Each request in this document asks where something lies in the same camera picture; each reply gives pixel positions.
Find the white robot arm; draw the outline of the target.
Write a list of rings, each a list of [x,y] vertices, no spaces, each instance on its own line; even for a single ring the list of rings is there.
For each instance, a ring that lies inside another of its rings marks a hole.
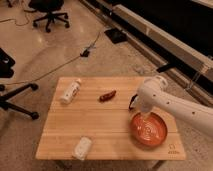
[[[162,76],[146,78],[137,89],[137,108],[147,113],[158,107],[213,138],[213,108],[171,95],[167,87]]]

